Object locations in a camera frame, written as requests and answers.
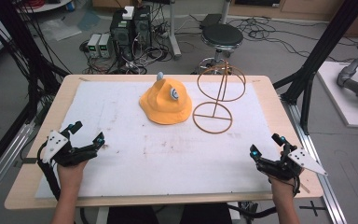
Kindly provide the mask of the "grey power supply unit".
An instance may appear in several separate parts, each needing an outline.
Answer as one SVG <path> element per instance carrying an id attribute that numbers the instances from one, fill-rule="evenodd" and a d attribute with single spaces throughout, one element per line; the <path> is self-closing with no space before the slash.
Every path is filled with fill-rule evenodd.
<path id="1" fill-rule="evenodd" d="M 101 38 L 100 34 L 93 34 L 87 44 L 87 47 L 89 50 L 89 56 L 91 58 L 99 58 L 101 56 L 101 53 L 99 50 L 100 38 Z"/>
<path id="2" fill-rule="evenodd" d="M 99 40 L 99 50 L 103 58 L 109 58 L 111 56 L 110 48 L 110 35 L 102 34 Z"/>

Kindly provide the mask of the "aluminium rail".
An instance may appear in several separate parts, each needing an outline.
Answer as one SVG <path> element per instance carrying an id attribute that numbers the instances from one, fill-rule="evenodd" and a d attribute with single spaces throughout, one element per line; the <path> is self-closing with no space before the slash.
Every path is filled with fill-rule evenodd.
<path id="1" fill-rule="evenodd" d="M 20 155 L 21 149 L 30 139 L 34 126 L 33 122 L 23 124 L 12 137 L 8 138 L 8 145 L 4 147 L 3 155 L 0 156 L 0 183 L 16 158 Z"/>
<path id="2" fill-rule="evenodd" d="M 328 173 L 322 166 L 317 150 L 309 135 L 300 126 L 300 112 L 296 105 L 289 105 L 282 102 L 284 109 L 287 112 L 289 119 L 292 121 L 293 127 L 302 145 L 302 148 L 308 153 L 303 167 L 312 171 L 318 176 L 323 189 L 323 200 L 326 210 L 333 224 L 348 224 L 342 209 L 337 201 L 337 197 L 328 180 Z"/>

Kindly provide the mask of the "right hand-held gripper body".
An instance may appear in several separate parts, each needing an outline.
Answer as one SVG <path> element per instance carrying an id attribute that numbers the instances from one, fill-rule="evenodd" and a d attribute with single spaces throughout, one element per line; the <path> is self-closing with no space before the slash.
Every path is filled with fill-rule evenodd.
<path id="1" fill-rule="evenodd" d="M 320 175 L 327 172 L 312 156 L 303 148 L 284 145 L 283 153 L 278 161 L 261 158 L 256 163 L 256 169 L 266 175 L 275 176 L 281 180 L 290 180 L 298 177 L 303 169 L 310 170 Z"/>

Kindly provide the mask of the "grey desk leg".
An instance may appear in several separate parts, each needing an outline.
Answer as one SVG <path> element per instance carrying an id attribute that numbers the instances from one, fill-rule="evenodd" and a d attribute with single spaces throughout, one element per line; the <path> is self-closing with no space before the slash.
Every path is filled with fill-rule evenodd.
<path id="1" fill-rule="evenodd" d="M 175 60 L 179 60 L 182 56 L 182 52 L 179 48 L 179 44 L 175 36 L 175 0 L 169 0 L 169 11 L 170 11 L 169 40 L 172 47 L 172 56 Z"/>

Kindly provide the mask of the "person's left hand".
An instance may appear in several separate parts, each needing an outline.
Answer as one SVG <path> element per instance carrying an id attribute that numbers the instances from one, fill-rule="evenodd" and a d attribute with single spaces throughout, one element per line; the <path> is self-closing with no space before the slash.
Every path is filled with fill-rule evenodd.
<path id="1" fill-rule="evenodd" d="M 82 161 L 75 166 L 64 167 L 62 165 L 58 165 L 58 175 L 61 188 L 79 189 L 83 179 L 83 171 L 86 165 L 86 161 Z"/>

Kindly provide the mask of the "white table mat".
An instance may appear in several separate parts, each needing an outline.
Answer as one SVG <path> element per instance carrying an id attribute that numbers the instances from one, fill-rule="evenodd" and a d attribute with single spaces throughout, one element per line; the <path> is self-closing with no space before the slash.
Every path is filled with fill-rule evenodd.
<path id="1" fill-rule="evenodd" d="M 77 90 L 63 127 L 81 121 L 71 136 L 75 147 L 103 133 L 105 144 L 84 170 L 82 197 L 168 196 L 202 193 L 262 193 L 270 190 L 258 172 L 250 147 L 276 160 L 279 154 L 251 83 L 231 83 L 232 102 L 213 111 L 200 87 L 186 83 L 200 113 L 174 125 L 149 120 L 139 106 L 151 82 L 84 81 Z"/>

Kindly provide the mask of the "black frame post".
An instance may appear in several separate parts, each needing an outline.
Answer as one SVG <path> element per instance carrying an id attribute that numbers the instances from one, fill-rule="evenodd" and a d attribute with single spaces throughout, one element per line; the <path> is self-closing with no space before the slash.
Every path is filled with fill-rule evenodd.
<path id="1" fill-rule="evenodd" d="M 1 34 L 0 41 L 28 81 L 28 115 L 33 117 L 40 98 L 58 92 L 61 83 L 57 76 L 66 77 L 70 73 L 42 54 L 12 0 L 0 0 L 0 22 L 9 34 L 9 41 Z"/>
<path id="2" fill-rule="evenodd" d="M 303 94 L 299 124 L 304 134 L 309 134 L 310 100 L 314 77 L 357 17 L 358 0 L 344 0 L 303 65 L 292 75 L 273 84 L 275 90 L 289 84 L 287 91 L 281 95 L 289 105 L 295 105 L 300 94 Z"/>

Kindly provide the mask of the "person's dark trousers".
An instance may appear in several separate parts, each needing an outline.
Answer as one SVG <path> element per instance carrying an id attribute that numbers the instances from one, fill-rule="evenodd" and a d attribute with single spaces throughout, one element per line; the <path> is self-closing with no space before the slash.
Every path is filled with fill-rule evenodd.
<path id="1" fill-rule="evenodd" d="M 226 203 L 110 207 L 106 224 L 232 224 Z"/>

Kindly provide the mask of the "clear plastic sheet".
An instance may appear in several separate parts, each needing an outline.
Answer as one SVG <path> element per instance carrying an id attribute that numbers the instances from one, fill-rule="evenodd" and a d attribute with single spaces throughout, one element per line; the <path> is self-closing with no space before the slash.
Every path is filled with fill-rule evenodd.
<path id="1" fill-rule="evenodd" d="M 47 40 L 61 41 L 81 34 L 77 26 L 68 26 L 61 19 L 45 21 L 40 25 L 42 34 Z"/>

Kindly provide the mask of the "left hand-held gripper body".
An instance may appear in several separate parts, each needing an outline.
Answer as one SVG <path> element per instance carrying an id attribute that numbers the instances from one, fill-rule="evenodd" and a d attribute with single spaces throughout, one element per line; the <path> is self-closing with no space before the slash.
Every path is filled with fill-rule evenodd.
<path id="1" fill-rule="evenodd" d="M 64 132 L 58 133 L 57 131 L 51 131 L 47 139 L 47 144 L 44 146 L 46 151 L 43 155 L 42 162 L 51 163 L 55 161 L 65 167 L 75 166 L 82 161 L 88 161 L 97 156 L 99 149 L 91 149 L 90 145 L 85 147 L 73 147 L 70 142 L 70 136 L 65 137 Z"/>

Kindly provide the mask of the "white floor board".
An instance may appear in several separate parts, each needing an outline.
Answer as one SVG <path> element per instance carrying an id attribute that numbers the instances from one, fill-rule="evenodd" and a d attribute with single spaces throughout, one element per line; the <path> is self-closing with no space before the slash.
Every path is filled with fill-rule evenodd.
<path id="1" fill-rule="evenodd" d="M 358 128 L 358 97 L 337 84 L 338 73 L 347 65 L 348 63 L 324 62 L 318 70 L 318 77 L 345 125 Z"/>

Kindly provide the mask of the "person's right hand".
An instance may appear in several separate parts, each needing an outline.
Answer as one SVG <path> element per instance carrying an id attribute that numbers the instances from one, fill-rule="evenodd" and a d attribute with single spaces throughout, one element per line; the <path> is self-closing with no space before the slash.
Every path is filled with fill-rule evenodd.
<path id="1" fill-rule="evenodd" d="M 294 199 L 295 180 L 281 180 L 275 176 L 270 176 L 268 181 L 271 185 L 272 198 L 274 201 L 285 201 Z"/>

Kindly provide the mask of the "yellow bucket hat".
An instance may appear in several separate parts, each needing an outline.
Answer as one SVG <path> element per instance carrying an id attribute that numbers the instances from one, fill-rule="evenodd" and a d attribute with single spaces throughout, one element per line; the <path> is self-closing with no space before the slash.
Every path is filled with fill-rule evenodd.
<path id="1" fill-rule="evenodd" d="M 186 121 L 192 112 L 192 100 L 185 85 L 158 72 L 155 83 L 140 97 L 145 115 L 161 125 Z"/>

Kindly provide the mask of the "black computer tower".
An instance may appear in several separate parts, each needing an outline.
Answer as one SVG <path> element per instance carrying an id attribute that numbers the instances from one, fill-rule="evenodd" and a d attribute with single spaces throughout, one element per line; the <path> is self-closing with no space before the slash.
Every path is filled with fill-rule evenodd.
<path id="1" fill-rule="evenodd" d="M 137 48 L 147 49 L 152 46 L 150 6 L 134 8 L 133 19 L 122 19 L 124 8 L 113 14 L 110 34 L 114 49 L 120 61 L 133 61 Z"/>

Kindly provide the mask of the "white box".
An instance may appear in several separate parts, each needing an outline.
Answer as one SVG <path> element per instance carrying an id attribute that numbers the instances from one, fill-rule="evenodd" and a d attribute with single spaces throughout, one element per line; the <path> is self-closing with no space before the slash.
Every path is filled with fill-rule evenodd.
<path id="1" fill-rule="evenodd" d="M 125 6 L 124 12 L 122 13 L 122 19 L 126 21 L 130 21 L 133 19 L 134 15 L 134 7 L 133 6 Z"/>

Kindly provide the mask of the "black round stool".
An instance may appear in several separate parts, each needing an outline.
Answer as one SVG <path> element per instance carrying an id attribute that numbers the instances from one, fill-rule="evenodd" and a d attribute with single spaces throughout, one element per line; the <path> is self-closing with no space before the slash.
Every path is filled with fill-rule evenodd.
<path id="1" fill-rule="evenodd" d="M 217 23 L 202 29 L 201 40 L 207 46 L 214 48 L 215 54 L 213 57 L 203 59 L 198 64 L 197 72 L 199 74 L 211 67 L 225 63 L 226 60 L 222 58 L 222 55 L 226 53 L 227 56 L 230 56 L 241 45 L 243 34 L 230 24 Z"/>

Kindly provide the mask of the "white table leg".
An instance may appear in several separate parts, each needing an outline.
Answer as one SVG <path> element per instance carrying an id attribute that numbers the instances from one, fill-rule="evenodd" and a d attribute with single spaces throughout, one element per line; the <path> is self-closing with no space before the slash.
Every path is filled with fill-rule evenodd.
<path id="1" fill-rule="evenodd" d="M 96 224 L 107 224 L 108 215 L 109 215 L 109 208 L 100 207 L 96 218 Z"/>

